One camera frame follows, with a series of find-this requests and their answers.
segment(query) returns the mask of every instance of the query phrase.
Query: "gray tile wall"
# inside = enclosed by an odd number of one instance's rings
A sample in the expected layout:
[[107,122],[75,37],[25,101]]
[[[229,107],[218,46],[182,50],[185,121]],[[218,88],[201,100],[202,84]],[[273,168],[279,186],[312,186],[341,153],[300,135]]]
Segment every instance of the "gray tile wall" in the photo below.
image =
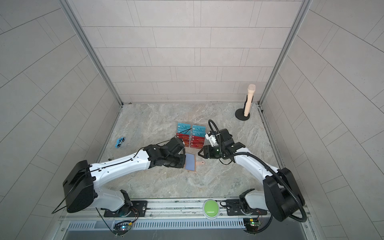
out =
[[69,3],[126,103],[241,102],[250,83],[256,84],[258,101],[301,5],[204,0]]
[[118,109],[56,0],[0,1],[2,238],[43,238],[63,180],[97,159]]
[[322,239],[384,237],[383,36],[383,1],[314,0],[263,104]]

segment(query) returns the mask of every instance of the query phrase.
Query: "cable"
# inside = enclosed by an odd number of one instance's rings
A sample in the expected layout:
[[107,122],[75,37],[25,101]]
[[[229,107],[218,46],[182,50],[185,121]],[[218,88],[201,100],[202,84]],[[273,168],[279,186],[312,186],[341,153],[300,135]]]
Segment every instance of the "cable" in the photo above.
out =
[[[213,130],[212,126],[211,126],[211,123],[213,124],[213,126],[215,127],[216,129],[216,133],[215,131]],[[217,125],[215,124],[214,121],[212,121],[211,119],[208,120],[208,125],[212,131],[212,133],[215,134],[216,136],[216,139],[218,140],[218,145],[219,145],[219,153],[220,153],[220,156],[222,157],[222,159],[229,159],[230,157],[234,157],[234,156],[238,156],[238,155],[246,155],[246,156],[249,156],[249,157],[252,157],[254,158],[256,161],[258,161],[259,163],[261,163],[263,165],[263,167],[269,171],[270,173],[272,173],[272,175],[275,177],[276,181],[282,185],[287,191],[288,193],[292,196],[293,200],[295,201],[295,203],[297,204],[297,206],[299,207],[299,210],[300,210],[300,213],[302,215],[301,218],[299,217],[296,217],[294,215],[290,215],[289,217],[296,220],[296,221],[299,221],[299,222],[306,222],[307,221],[307,215],[305,213],[305,210],[303,208],[303,205],[301,204],[301,201],[299,200],[299,198],[296,196],[296,194],[292,191],[292,189],[288,186],[288,184],[286,182],[284,182],[284,180],[275,172],[273,171],[269,166],[268,164],[266,164],[263,160],[261,160],[260,158],[256,157],[255,155],[251,154],[250,152],[235,152],[234,154],[231,154],[229,156],[226,156],[224,157],[223,156],[223,152],[222,152],[222,145],[221,145],[221,138],[220,137],[217,137],[218,135],[220,135],[220,131],[217,127]]]
[[108,224],[105,222],[103,216],[100,214],[99,210],[96,208],[97,212],[99,213],[99,215],[101,216],[101,219],[103,220],[103,222],[105,223],[105,225],[107,225],[108,229],[111,231],[111,233],[113,233],[113,235],[116,235],[112,230],[111,228],[108,226]]

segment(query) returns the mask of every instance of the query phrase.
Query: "toy car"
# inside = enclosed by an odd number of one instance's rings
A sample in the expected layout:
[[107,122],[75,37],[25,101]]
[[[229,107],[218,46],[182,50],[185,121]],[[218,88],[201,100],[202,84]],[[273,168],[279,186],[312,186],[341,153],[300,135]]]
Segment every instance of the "toy car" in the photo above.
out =
[[118,148],[121,146],[121,143],[125,141],[125,137],[121,137],[116,141],[115,148]]

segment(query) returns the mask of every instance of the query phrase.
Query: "marble floor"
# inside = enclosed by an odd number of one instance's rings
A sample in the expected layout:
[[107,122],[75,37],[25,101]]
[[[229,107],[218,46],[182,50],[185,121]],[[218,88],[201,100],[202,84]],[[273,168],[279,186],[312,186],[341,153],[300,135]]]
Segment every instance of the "marble floor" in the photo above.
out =
[[[243,143],[254,155],[278,166],[256,106],[252,105],[249,120],[240,121],[234,114],[242,106],[242,103],[126,104],[101,161],[124,157],[141,147],[172,138],[178,122],[209,129],[208,120],[212,119],[219,129],[227,128],[235,142]],[[123,136],[126,140],[121,147],[115,148],[116,140]],[[186,152],[195,154],[196,161],[205,161],[205,165],[196,166],[195,171],[154,167],[120,177],[104,186],[126,190],[133,199],[238,197],[250,188],[263,189],[262,183],[242,166],[236,163],[225,166],[218,159],[203,159],[197,155],[198,151],[186,148]]]

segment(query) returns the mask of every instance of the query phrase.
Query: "black round base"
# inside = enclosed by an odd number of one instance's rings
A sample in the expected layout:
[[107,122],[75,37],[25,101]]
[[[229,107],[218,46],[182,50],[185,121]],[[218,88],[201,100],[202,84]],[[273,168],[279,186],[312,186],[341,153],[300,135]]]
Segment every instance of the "black round base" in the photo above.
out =
[[244,109],[243,108],[239,108],[236,110],[235,112],[235,117],[241,121],[246,121],[249,119],[249,116],[251,116],[250,113],[248,113],[248,116],[247,117],[244,117]]

